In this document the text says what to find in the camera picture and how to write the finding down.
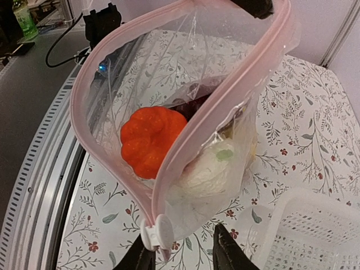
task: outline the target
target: small decorative pumpkin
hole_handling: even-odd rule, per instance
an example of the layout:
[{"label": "small decorative pumpkin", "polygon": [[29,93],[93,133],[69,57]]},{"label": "small decorative pumpkin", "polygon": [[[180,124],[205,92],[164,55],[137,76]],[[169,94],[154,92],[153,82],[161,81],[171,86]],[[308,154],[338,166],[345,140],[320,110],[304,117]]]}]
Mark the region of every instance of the small decorative pumpkin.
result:
[{"label": "small decorative pumpkin", "polygon": [[186,124],[183,115],[165,107],[141,108],[121,128],[121,156],[137,176],[155,179]]}]

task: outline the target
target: red flower pattern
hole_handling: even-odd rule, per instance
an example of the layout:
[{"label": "red flower pattern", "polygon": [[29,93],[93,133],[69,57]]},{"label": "red flower pattern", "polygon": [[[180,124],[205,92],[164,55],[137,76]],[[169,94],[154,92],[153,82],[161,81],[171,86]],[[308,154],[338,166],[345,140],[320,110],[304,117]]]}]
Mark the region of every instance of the red flower pattern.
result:
[{"label": "red flower pattern", "polygon": [[171,249],[172,249],[172,250],[178,250],[179,247],[180,247],[180,244],[175,241],[175,242],[173,242],[173,245],[172,245]]},{"label": "red flower pattern", "polygon": [[284,149],[280,149],[280,152],[281,152],[281,155],[283,155],[283,156],[286,156],[286,155],[287,155],[287,151],[286,151],[285,148],[284,148]]},{"label": "red flower pattern", "polygon": [[226,216],[233,218],[233,217],[234,217],[234,211],[231,210],[231,209],[230,209],[230,210],[227,210],[227,211],[226,211]]},{"label": "red flower pattern", "polygon": [[88,243],[88,245],[89,245],[89,251],[96,252],[96,250],[99,249],[96,241],[94,241],[92,243]]},{"label": "red flower pattern", "polygon": [[235,231],[235,229],[231,229],[230,235],[232,238],[237,239],[237,236],[239,235],[239,233],[237,231]]}]

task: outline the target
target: table surface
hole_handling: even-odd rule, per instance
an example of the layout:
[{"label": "table surface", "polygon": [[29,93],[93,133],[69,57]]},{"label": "table surface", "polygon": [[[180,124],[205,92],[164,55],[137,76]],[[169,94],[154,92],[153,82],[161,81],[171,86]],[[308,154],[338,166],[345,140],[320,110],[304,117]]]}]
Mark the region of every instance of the table surface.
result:
[{"label": "table surface", "polygon": [[[294,187],[360,208],[360,128],[335,74],[285,56],[258,103],[258,147],[241,195],[190,237],[177,241],[157,269],[210,269],[212,233],[222,222],[249,257],[278,199]],[[57,270],[112,269],[140,233],[131,195],[92,157],[85,158],[70,204]],[[261,217],[255,223],[254,214]]]}]

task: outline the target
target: green drink bottle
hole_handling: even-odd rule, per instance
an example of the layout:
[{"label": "green drink bottle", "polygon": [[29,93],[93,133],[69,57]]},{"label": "green drink bottle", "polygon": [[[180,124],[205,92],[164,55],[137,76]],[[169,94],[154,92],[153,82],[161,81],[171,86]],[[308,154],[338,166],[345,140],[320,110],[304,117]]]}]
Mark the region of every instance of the green drink bottle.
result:
[{"label": "green drink bottle", "polygon": [[12,10],[20,24],[25,39],[30,40],[36,37],[39,31],[28,9],[27,0],[13,0]]}]

